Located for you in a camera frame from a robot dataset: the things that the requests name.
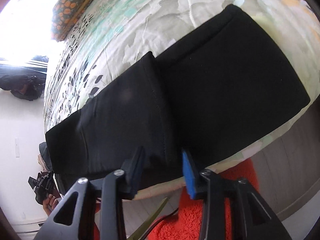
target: floral bedspread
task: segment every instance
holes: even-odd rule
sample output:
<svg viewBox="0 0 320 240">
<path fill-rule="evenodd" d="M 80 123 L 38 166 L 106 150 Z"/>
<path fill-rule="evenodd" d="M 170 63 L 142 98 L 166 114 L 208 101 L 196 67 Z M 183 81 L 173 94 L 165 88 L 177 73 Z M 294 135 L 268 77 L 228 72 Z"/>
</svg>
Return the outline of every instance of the floral bedspread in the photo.
<svg viewBox="0 0 320 240">
<path fill-rule="evenodd" d="M 68 34 L 60 56 L 49 61 L 45 130 L 83 107 L 145 53 L 159 55 L 231 3 L 249 14 L 278 44 L 312 103 L 320 93 L 320 23 L 304 0 L 94 0 Z M 214 60 L 219 55 L 213 51 L 208 57 Z M 210 168 L 220 172 L 251 157 L 283 135 L 307 108 Z M 155 185 L 137 198 L 183 184 L 183 179 L 177 179 Z"/>
</svg>

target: wall outlet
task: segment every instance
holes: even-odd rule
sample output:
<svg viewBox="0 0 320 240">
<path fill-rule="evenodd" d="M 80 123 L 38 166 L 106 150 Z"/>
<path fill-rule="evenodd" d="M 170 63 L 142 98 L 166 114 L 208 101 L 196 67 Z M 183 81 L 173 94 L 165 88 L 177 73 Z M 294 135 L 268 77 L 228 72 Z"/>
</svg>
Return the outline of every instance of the wall outlet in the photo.
<svg viewBox="0 0 320 240">
<path fill-rule="evenodd" d="M 14 150 L 16 153 L 16 158 L 20 157 L 20 151 L 19 151 L 19 138 L 14 139 Z"/>
</svg>

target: metal screw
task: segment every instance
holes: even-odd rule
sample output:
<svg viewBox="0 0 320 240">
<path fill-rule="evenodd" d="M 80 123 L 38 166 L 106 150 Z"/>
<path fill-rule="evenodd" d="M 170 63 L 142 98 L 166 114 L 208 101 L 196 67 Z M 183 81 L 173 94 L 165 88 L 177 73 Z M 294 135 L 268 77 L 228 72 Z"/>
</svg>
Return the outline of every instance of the metal screw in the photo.
<svg viewBox="0 0 320 240">
<path fill-rule="evenodd" d="M 79 184 L 86 184 L 88 182 L 88 179 L 87 178 L 80 178 L 78 179 L 78 183 Z"/>
<path fill-rule="evenodd" d="M 116 176 L 121 176 L 124 174 L 124 171 L 123 170 L 116 170 L 113 174 Z"/>
<path fill-rule="evenodd" d="M 247 184 L 248 181 L 246 179 L 240 179 L 240 180 L 238 180 L 238 182 L 240 184 Z"/>
<path fill-rule="evenodd" d="M 211 171 L 210 170 L 204 170 L 204 171 L 201 171 L 201 174 L 203 174 L 205 176 L 209 176 L 211 174 Z"/>
</svg>

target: white wall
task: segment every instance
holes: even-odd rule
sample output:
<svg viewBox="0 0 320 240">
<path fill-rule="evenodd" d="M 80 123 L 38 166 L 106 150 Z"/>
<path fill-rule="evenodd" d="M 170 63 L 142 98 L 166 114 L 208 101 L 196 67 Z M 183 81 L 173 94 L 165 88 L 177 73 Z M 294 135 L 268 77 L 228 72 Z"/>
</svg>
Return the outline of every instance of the white wall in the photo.
<svg viewBox="0 0 320 240">
<path fill-rule="evenodd" d="M 37 155 L 45 141 L 42 112 L 43 98 L 29 102 L 0 89 L 0 206 L 12 224 L 46 218 L 28 184 L 29 176 L 36 178 L 41 171 Z"/>
</svg>

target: folded black cloth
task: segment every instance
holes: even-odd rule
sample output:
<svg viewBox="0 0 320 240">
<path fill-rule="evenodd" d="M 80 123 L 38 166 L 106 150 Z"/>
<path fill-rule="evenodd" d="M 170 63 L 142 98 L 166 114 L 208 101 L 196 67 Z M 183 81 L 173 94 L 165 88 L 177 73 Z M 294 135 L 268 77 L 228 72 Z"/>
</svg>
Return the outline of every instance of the folded black cloth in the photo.
<svg viewBox="0 0 320 240">
<path fill-rule="evenodd" d="M 230 157 L 310 102 L 289 61 L 246 13 L 226 9 L 156 59 L 149 52 L 46 133 L 52 168 L 77 178 L 148 155 L 140 189 L 182 175 L 181 148 L 199 168 Z"/>
<path fill-rule="evenodd" d="M 67 174 L 71 183 L 79 176 L 103 177 L 120 168 L 143 145 L 148 158 L 142 185 L 181 176 L 181 169 L 174 168 L 179 163 L 173 120 L 154 62 L 152 53 L 147 53 L 82 109 L 46 133 L 56 174 Z M 156 178 L 150 178 L 154 172 Z"/>
</svg>

